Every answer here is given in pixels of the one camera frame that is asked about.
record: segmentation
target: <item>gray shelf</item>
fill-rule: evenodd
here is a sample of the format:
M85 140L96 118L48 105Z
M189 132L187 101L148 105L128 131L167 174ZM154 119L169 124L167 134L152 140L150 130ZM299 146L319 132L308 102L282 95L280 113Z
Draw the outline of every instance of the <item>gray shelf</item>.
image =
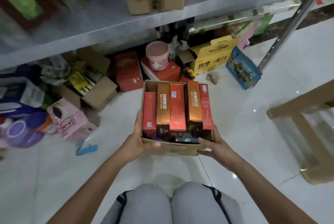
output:
M246 10L260 0L186 0L182 10L149 15L129 14L125 0L90 0L75 14L56 15L32 30L31 39L14 50L0 43L0 69L55 54L102 43L163 24L224 9L226 13Z

